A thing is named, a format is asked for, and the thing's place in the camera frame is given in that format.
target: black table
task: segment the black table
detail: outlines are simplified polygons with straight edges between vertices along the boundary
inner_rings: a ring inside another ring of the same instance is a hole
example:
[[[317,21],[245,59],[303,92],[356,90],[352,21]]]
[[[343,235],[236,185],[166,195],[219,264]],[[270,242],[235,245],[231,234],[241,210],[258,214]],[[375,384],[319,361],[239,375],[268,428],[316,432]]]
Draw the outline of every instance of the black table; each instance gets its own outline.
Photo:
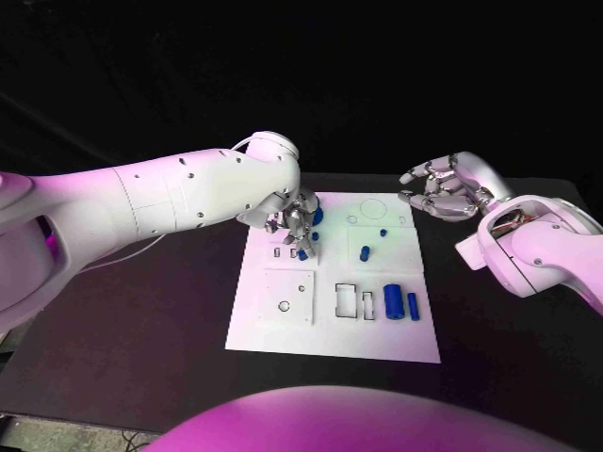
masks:
[[[304,174],[316,191],[395,192],[394,176]],[[581,205],[571,183],[509,181]],[[164,432],[236,397],[353,385],[451,402],[603,450],[603,318],[557,287],[518,299],[454,243],[476,221],[414,213],[441,364],[223,349],[246,227],[167,236],[86,272],[37,316],[0,377],[0,412]]]

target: floor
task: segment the floor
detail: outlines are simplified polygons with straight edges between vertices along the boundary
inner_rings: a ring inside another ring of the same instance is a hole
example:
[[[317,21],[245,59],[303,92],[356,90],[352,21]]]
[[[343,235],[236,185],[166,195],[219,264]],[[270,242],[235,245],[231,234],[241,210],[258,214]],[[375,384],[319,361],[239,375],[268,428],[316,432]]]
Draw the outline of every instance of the floor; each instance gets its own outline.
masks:
[[[132,443],[150,443],[156,438],[156,435],[138,433]],[[24,452],[124,452],[127,449],[121,430],[34,419],[11,422],[0,445],[17,447]]]

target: black curtain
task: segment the black curtain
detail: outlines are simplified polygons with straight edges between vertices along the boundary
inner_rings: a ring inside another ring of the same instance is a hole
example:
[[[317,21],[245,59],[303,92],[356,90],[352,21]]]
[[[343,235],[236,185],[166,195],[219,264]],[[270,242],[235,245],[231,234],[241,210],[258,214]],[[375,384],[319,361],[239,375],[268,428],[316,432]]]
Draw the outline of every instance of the black curtain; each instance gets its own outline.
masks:
[[[603,14],[369,4],[0,2],[0,170],[284,134],[304,171],[477,153],[573,181],[603,222]]]

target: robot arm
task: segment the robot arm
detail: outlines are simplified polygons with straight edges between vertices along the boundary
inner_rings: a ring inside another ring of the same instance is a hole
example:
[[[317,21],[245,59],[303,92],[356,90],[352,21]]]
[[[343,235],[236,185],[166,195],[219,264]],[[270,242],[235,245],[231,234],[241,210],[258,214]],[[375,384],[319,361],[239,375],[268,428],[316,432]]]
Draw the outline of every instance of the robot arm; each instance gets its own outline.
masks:
[[[603,315],[603,227],[560,199],[515,195],[499,174],[472,153],[459,153],[411,169],[407,184],[428,176],[424,195],[399,199],[446,221],[482,213],[476,234],[456,245],[473,270],[489,267],[519,297],[557,284],[570,287]]]
[[[245,153],[196,151],[62,176],[0,173],[0,331],[36,314],[92,261],[145,238],[231,218],[265,228],[283,212],[313,257],[301,190],[314,205],[316,197],[300,189],[297,149],[272,133],[246,142]]]

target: robotic hand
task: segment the robotic hand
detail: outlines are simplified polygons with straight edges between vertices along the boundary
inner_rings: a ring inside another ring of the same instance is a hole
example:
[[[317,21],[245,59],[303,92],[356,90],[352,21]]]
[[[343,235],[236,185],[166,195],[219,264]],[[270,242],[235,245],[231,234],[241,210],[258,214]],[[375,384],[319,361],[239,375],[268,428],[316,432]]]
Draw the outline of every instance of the robotic hand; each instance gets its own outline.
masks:
[[[246,144],[245,153],[239,149]],[[44,307],[83,267],[130,243],[235,218],[314,256],[314,194],[298,185],[298,152],[271,132],[232,149],[182,153],[49,177],[0,172],[0,332]]]
[[[561,199],[515,197],[472,153],[428,161],[399,181],[421,177],[424,195],[404,190],[404,202],[450,222],[482,213],[476,234],[454,246],[470,268],[489,267],[519,297],[565,285],[603,315],[603,227],[590,215]]]

